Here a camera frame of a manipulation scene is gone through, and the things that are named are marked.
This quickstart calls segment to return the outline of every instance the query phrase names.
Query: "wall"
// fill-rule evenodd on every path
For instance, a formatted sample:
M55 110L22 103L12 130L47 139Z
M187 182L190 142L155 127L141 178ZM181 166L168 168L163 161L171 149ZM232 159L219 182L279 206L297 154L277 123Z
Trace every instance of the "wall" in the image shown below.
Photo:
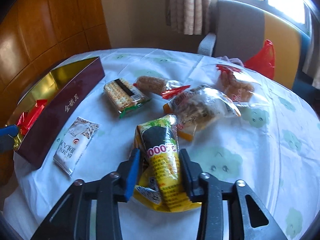
M16 0L0 24L0 127L52 64L98 49L110 49L101 0ZM12 154L0 154L0 185L12 174Z
M152 47L197 52L203 36L183 35L165 22L165 0L101 0L113 48Z

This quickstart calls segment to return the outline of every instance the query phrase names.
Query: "chair armrest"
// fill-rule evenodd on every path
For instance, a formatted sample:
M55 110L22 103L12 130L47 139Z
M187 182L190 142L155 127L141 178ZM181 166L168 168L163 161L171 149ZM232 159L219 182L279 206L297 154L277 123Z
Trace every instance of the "chair armrest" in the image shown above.
M212 57L213 47L216 43L216 35L208 33L207 36L200 42L198 47L198 54Z

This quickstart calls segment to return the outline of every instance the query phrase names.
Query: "table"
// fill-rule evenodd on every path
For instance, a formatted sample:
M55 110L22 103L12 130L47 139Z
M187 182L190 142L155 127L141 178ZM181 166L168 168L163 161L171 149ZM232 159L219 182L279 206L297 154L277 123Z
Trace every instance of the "table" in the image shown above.
M20 188L38 224L75 179L101 179L128 158L136 125L163 116L166 101L150 94L153 99L149 103L119 119L103 94L106 82L118 77L134 82L147 74L196 86L210 82L205 73L210 65L233 65L212 57L160 49L94 51L75 55L61 65L95 56L100 57L106 76L73 112L43 166L33 171L30 164L14 155ZM192 143L179 140L180 147L218 179L244 179L286 236L299 239L320 208L320 122L312 108L293 92L254 71L245 71L262 84L270 106L242 109L240 118L220 119L197 133ZM52 158L58 141L78 116L101 127L70 179ZM166 239L195 239L200 209L160 213L131 200L119 204L119 214L124 239L162 239L163 235ZM224 230L228 239L228 228Z

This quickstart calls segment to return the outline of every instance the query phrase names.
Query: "maroon box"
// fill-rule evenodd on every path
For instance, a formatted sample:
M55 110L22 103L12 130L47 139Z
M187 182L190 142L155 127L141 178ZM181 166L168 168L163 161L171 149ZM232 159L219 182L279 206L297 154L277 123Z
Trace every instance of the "maroon box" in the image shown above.
M48 100L27 134L19 133L14 138L15 151L39 169L68 118L104 76L99 57L51 70L21 99L8 121L15 124L22 112L34 107L36 100Z

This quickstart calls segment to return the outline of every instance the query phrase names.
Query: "black stripe label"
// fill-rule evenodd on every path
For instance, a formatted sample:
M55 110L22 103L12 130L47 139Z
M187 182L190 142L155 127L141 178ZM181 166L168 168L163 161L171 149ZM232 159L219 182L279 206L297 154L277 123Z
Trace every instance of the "black stripe label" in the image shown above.
M121 82L120 79L116 79L115 82L119 85L119 87L121 87L121 89L129 96L129 97L132 97L134 95L134 93L125 86L125 84L123 84Z

